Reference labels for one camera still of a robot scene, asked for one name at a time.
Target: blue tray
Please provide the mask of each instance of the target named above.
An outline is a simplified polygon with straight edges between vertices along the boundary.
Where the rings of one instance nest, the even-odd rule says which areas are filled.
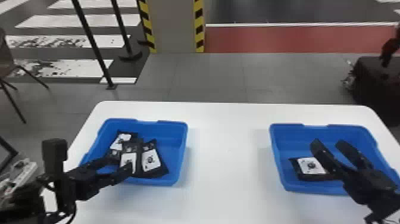
[[[346,165],[353,165],[335,147],[335,143],[342,139],[349,142],[361,151],[373,164],[375,169],[383,171],[397,185],[400,178],[396,171],[389,167],[381,155],[375,139],[371,133],[361,126],[328,125],[305,126],[300,124],[273,124],[270,127],[272,148],[280,181],[287,191],[296,191],[311,194],[347,195],[342,188],[341,181],[307,182],[300,181],[288,160],[294,157],[312,157],[310,143],[318,138]]]
[[[137,132],[144,141],[157,140],[158,152],[168,167],[169,173],[155,179],[128,178],[125,182],[142,185],[172,186],[179,179],[183,155],[186,148],[188,126],[183,122],[142,122],[135,119],[108,119],[101,126],[98,136],[86,153],[80,165],[96,158],[101,158],[117,137],[118,131]],[[106,166],[98,173],[113,172],[118,166]]]

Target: white table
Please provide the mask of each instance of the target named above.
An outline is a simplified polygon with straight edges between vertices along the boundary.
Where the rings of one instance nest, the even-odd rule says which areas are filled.
[[[77,203],[73,224],[364,223],[369,209],[350,197],[283,189],[271,150],[272,123],[362,125],[390,166],[400,170],[398,143],[367,107],[128,101],[105,101],[94,108],[71,144],[66,170],[78,165],[110,117],[186,122],[189,132],[180,180],[172,187],[104,188],[90,201]],[[48,192],[45,196],[48,210],[54,209],[54,198]]]

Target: red floor stripe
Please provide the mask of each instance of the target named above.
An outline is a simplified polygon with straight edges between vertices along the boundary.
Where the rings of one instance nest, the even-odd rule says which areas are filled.
[[[393,34],[389,26],[207,27],[205,51],[378,53]]]

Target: printed tag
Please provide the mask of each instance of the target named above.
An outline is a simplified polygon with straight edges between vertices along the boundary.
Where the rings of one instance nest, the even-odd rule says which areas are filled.
[[[110,149],[121,151],[122,142],[129,141],[131,137],[132,137],[131,134],[124,134],[124,133],[119,134],[118,137],[115,139],[115,141],[111,144]]]
[[[160,166],[161,161],[158,158],[156,150],[149,150],[142,153],[142,167],[144,172],[159,168]]]
[[[314,157],[299,158],[297,159],[301,172],[303,174],[326,174],[325,169],[321,163]]]
[[[132,173],[136,171],[136,159],[138,155],[136,153],[125,153],[121,155],[121,164],[120,167],[123,167],[127,163],[132,163]]]

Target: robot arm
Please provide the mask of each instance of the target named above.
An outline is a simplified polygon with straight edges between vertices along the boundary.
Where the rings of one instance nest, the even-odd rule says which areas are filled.
[[[18,188],[5,208],[0,210],[0,223],[21,223],[31,219],[33,223],[53,224],[76,214],[76,201],[86,201],[99,193],[101,188],[116,185],[132,174],[132,163],[127,163],[113,173],[97,174],[97,170],[108,165],[107,158],[99,158],[64,173],[63,162],[67,160],[67,141],[49,139],[42,142],[42,157],[45,173],[30,184]],[[43,187],[54,192],[57,211],[47,213]]]
[[[318,139],[311,143],[311,152],[324,169],[343,181],[343,188],[356,203],[367,205],[372,211],[364,218],[367,224],[383,223],[400,209],[396,184],[382,171],[374,169],[372,163],[349,143],[339,141],[335,146],[357,169],[336,160]]]

